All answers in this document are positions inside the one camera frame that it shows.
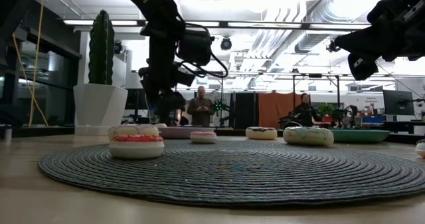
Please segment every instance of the computer screen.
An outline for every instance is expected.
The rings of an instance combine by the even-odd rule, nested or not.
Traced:
[[[128,88],[126,110],[147,110],[147,105],[145,101],[145,90],[142,88]]]
[[[413,95],[408,91],[383,90],[385,114],[414,115]]]

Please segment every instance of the donut cushion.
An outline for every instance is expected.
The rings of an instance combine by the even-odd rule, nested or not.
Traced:
[[[154,127],[156,127],[156,128],[166,128],[167,125],[166,124],[155,124]]]
[[[118,134],[111,141],[109,151],[113,158],[140,160],[160,156],[164,147],[159,136]]]
[[[194,144],[214,144],[216,139],[215,132],[191,132],[191,141]]]
[[[278,131],[275,128],[249,127],[245,136],[252,140],[273,140],[278,137]]]
[[[415,152],[425,158],[425,140],[420,140],[416,143]]]
[[[284,130],[284,140],[292,145],[330,146],[333,132],[325,128],[289,127]]]
[[[159,135],[159,130],[151,124],[122,124],[109,129],[109,140],[113,140],[118,134],[143,134],[143,135]]]

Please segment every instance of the circular mat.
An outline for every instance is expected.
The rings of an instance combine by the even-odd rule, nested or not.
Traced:
[[[111,158],[107,145],[44,157],[48,176],[97,191],[211,207],[325,205],[425,191],[425,167],[350,148],[167,141],[159,158]]]

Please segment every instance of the wire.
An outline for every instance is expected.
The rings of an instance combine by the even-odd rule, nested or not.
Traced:
[[[147,95],[145,93],[145,103],[146,103],[146,108],[147,108],[147,117],[149,118],[149,124],[151,123],[151,110],[149,109],[149,103],[147,102]]]
[[[33,98],[33,99],[34,99],[35,106],[36,106],[36,107],[37,107],[37,109],[40,111],[40,114],[41,114],[41,117],[42,117],[42,119],[43,119],[43,121],[44,121],[44,124],[46,124],[46,126],[48,126],[48,123],[47,123],[46,117],[44,116],[44,114],[43,114],[43,112],[42,112],[42,110],[41,110],[41,108],[40,108],[40,106],[39,106],[39,103],[38,103],[38,102],[37,102],[37,100],[35,99],[34,92],[31,90],[31,87],[30,87],[30,85],[29,85],[29,81],[28,81],[28,78],[27,78],[27,74],[25,74],[25,67],[24,67],[23,62],[22,62],[22,59],[21,59],[21,54],[20,54],[20,52],[19,52],[18,43],[16,42],[16,37],[15,37],[15,34],[14,34],[14,33],[12,34],[12,37],[13,37],[13,43],[15,44],[15,49],[16,49],[16,53],[17,53],[17,56],[18,56],[18,61],[19,61],[19,64],[21,65],[21,69],[22,69],[22,71],[23,71],[24,79],[25,79],[25,81],[27,81],[27,87],[28,87],[28,90],[29,90],[29,92],[30,92],[30,94],[31,94],[31,98]]]
[[[39,35],[37,37],[37,51],[35,53],[35,63],[34,63],[34,76],[33,76],[33,94],[35,93],[35,80],[37,77],[37,66],[39,64],[39,50],[40,50],[40,39],[41,39],[41,25],[43,23],[43,11],[44,11],[44,0],[41,0],[41,10],[40,10],[40,19],[39,19]],[[31,97],[31,114],[29,116],[29,127],[33,123],[34,116],[34,95]]]
[[[198,28],[201,28],[201,29],[205,30],[205,32],[207,32],[208,38],[210,38],[210,37],[211,37],[209,30],[208,30],[205,26],[198,25],[198,24],[192,24],[192,23],[186,23],[186,22],[185,22],[185,20],[182,18],[182,16],[181,16],[180,14],[177,14],[177,17],[180,19],[180,21],[181,21],[182,23],[184,23],[185,25],[187,25],[187,26],[189,26],[189,27],[198,27]],[[224,75],[219,75],[219,74],[217,74],[217,73],[207,71],[207,70],[205,70],[204,68],[202,68],[200,65],[195,64],[195,63],[193,63],[193,62],[183,61],[183,62],[180,62],[180,65],[182,65],[182,66],[183,66],[183,67],[185,67],[185,68],[186,68],[189,72],[191,72],[192,74],[194,74],[195,76],[200,77],[200,78],[204,78],[204,77],[206,76],[206,74],[209,74],[209,75],[214,76],[214,77],[217,77],[217,78],[226,78],[226,77],[228,76],[228,69],[227,69],[226,65],[224,65],[224,64],[221,62],[221,60],[220,60],[220,59],[218,59],[218,58],[214,55],[214,53],[213,53],[213,52],[212,52],[212,50],[211,50],[211,46],[209,47],[209,52],[210,52],[211,56],[215,59],[215,61],[217,61],[217,63],[219,63],[219,65],[220,65],[220,66],[224,69]],[[203,74],[199,74],[199,73],[197,73],[197,72],[195,72],[195,71],[191,70],[189,67],[187,67],[186,65],[184,65],[184,63],[191,64],[191,65],[193,65],[193,66],[197,67],[197,68],[198,68],[198,69],[199,69],[199,70],[200,70]]]

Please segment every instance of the cactus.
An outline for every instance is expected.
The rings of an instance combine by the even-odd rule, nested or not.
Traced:
[[[90,31],[90,62],[88,80],[90,84],[112,85],[114,65],[114,36],[112,22],[106,11],[100,11]]]

